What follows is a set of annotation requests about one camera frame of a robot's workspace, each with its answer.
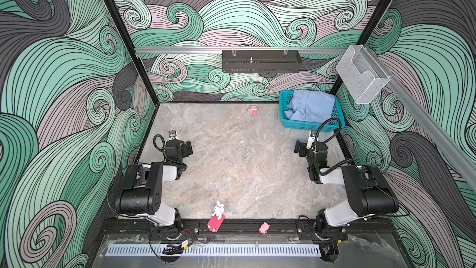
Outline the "light blue long sleeve shirt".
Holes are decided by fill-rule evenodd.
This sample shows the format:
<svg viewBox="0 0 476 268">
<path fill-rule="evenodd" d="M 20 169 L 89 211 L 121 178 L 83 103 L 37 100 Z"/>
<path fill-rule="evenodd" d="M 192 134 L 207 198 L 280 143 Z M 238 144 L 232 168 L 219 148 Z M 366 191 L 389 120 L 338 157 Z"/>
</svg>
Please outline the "light blue long sleeve shirt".
<svg viewBox="0 0 476 268">
<path fill-rule="evenodd" d="M 293 121 L 323 123 L 332 117 L 335 96 L 321 91 L 295 90 L 285 110 L 285 118 Z"/>
</svg>

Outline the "black wall tray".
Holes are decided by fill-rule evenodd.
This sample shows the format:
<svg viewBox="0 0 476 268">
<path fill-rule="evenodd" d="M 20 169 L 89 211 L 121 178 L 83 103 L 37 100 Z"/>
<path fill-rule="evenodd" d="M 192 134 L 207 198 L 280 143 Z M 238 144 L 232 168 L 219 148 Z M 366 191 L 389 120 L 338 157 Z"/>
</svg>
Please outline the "black wall tray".
<svg viewBox="0 0 476 268">
<path fill-rule="evenodd" d="M 302 59 L 297 50 L 223 50 L 222 70 L 225 73 L 298 73 Z"/>
</svg>

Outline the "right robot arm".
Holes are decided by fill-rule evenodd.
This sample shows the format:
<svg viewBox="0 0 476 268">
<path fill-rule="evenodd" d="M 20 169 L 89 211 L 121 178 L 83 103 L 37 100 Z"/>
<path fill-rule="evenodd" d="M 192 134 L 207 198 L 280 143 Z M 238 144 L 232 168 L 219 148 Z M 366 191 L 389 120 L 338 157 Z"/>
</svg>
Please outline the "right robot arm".
<svg viewBox="0 0 476 268">
<path fill-rule="evenodd" d="M 316 131 L 310 131 L 307 143 L 298 140 L 295 145 L 295 153 L 307 161 L 307 172 L 312 182 L 343 186 L 346 192 L 344 201 L 319 211 L 314 225 L 316 232 L 325 234 L 357 220 L 397 213 L 400 202 L 377 166 L 356 166 L 351 158 L 328 165 L 327 142 L 332 137 L 320 140 L 320 133 L 327 124 L 337 124 L 335 133 L 340 133 L 342 121 L 330 118 Z"/>
</svg>

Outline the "small pink pig toy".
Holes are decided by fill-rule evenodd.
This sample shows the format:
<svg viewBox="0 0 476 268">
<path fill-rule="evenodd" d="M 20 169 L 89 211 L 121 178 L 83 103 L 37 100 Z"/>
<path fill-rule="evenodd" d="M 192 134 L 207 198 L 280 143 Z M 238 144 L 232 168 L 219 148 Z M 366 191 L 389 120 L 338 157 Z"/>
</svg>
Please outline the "small pink pig toy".
<svg viewBox="0 0 476 268">
<path fill-rule="evenodd" d="M 259 228 L 259 233 L 266 235 L 270 229 L 270 225 L 267 222 L 263 222 Z"/>
</svg>

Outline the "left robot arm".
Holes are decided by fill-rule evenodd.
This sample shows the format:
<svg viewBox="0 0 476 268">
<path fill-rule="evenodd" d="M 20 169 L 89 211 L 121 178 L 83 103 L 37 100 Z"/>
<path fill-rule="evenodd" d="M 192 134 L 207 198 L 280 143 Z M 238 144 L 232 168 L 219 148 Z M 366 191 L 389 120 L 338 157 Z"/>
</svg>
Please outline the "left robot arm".
<svg viewBox="0 0 476 268">
<path fill-rule="evenodd" d="M 193 154 L 192 143 L 168 132 L 168 140 L 157 134 L 153 146 L 163 156 L 162 161 L 134 163 L 127 167 L 120 190 L 115 198 L 114 212 L 123 218 L 143 218 L 159 228 L 180 233 L 180 212 L 162 201 L 162 187 L 166 182 L 178 181 L 188 166 L 184 158 Z"/>
</svg>

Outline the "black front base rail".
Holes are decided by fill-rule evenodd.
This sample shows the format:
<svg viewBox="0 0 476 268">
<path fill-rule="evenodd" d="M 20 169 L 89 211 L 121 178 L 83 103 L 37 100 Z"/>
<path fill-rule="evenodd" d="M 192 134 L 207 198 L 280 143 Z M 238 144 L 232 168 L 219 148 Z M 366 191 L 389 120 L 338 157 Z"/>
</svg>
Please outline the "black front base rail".
<svg viewBox="0 0 476 268">
<path fill-rule="evenodd" d="M 207 227 L 207 218 L 183 218 L 181 227 L 190 235 L 204 235 L 209 232 Z M 299 217 L 299 218 L 227 218 L 222 223 L 219 232 L 222 234 L 238 234 L 238 233 L 258 233 L 263 223 L 269 224 L 268 234 L 274 235 L 279 233 L 291 234 L 297 233 L 299 230 L 304 232 L 312 231 L 316 228 L 315 219 Z M 144 233 L 155 229 L 156 227 L 149 221 L 143 219 L 113 219 L 109 218 L 104 221 L 100 227 L 101 233 Z M 386 218 L 371 218 L 367 221 L 358 220 L 351 222 L 345 227 L 347 233 L 383 233 L 395 230 L 394 224 Z"/>
</svg>

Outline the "small pink toy at back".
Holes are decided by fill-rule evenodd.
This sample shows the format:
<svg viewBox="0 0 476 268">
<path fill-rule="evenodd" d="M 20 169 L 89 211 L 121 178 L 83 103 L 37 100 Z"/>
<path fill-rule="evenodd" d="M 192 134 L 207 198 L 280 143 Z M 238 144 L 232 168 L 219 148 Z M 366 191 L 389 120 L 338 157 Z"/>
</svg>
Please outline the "small pink toy at back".
<svg viewBox="0 0 476 268">
<path fill-rule="evenodd" d="M 258 114 L 259 113 L 259 110 L 257 109 L 256 106 L 251 106 L 250 109 L 248 110 L 249 113 L 251 114 Z"/>
</svg>

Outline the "teal plastic basket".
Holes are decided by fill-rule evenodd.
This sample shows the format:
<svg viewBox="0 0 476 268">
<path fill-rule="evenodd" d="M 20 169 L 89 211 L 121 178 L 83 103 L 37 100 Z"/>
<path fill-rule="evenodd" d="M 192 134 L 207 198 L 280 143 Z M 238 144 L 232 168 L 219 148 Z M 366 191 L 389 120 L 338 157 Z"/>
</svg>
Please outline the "teal plastic basket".
<svg viewBox="0 0 476 268">
<path fill-rule="evenodd" d="M 325 92 L 282 91 L 279 108 L 285 128 L 332 133 L 346 126 L 337 97 Z"/>
</svg>

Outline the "aluminium rail back wall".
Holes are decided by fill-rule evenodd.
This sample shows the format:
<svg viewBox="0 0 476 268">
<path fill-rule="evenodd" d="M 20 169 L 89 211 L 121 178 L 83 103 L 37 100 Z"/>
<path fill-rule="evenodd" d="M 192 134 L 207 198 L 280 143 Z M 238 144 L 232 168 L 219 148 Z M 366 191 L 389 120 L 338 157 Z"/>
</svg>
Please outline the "aluminium rail back wall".
<svg viewBox="0 0 476 268">
<path fill-rule="evenodd" d="M 328 47 L 135 47 L 137 54 L 220 54 L 223 50 L 255 50 L 270 51 L 280 50 L 287 52 L 289 50 L 297 50 L 304 55 L 343 55 L 346 48 L 328 48 Z"/>
</svg>

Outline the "clear acrylic wall holder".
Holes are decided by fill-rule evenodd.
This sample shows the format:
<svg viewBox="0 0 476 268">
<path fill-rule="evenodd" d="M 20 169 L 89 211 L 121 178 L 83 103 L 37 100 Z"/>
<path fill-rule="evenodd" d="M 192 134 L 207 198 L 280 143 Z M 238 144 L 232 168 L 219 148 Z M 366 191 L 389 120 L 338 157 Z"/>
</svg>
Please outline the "clear acrylic wall holder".
<svg viewBox="0 0 476 268">
<path fill-rule="evenodd" d="M 351 45 L 342 56 L 337 73 L 355 104 L 370 104 L 390 81 L 377 54 L 364 45 Z"/>
</svg>

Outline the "aluminium rail wall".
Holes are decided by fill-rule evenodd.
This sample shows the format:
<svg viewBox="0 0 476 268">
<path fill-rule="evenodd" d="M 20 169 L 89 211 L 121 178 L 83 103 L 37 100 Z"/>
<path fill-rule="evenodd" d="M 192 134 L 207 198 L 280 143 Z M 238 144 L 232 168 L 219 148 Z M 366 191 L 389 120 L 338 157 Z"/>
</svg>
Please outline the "aluminium rail wall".
<svg viewBox="0 0 476 268">
<path fill-rule="evenodd" d="M 388 86 L 405 108 L 437 144 L 453 168 L 471 187 L 476 186 L 476 144 L 465 135 L 475 132 L 467 121 L 473 116 L 476 99 L 474 74 L 461 80 L 450 77 L 452 64 L 430 59 L 422 67 L 395 53 L 377 56 L 371 61 L 389 78 Z"/>
<path fill-rule="evenodd" d="M 297 50 L 304 55 L 343 55 L 346 48 L 328 48 L 328 47 L 135 47 L 137 54 L 220 54 L 223 50 L 255 50 L 270 51 L 280 50 L 287 52 L 289 50 Z"/>
</svg>

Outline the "aluminium rail right wall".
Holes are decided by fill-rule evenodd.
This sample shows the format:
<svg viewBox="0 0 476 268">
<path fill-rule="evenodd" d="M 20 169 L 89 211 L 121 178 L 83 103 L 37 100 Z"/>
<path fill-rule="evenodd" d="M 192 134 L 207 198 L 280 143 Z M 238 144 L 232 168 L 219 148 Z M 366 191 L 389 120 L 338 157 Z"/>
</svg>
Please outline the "aluminium rail right wall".
<svg viewBox="0 0 476 268">
<path fill-rule="evenodd" d="M 465 135 L 475 132 L 467 121 L 473 116 L 476 99 L 474 74 L 461 80 L 450 77 L 452 64 L 430 59 L 422 67 L 395 53 L 377 56 L 371 61 L 389 78 L 388 86 L 405 108 L 437 144 L 453 168 L 471 187 L 476 186 L 476 144 Z"/>
</svg>

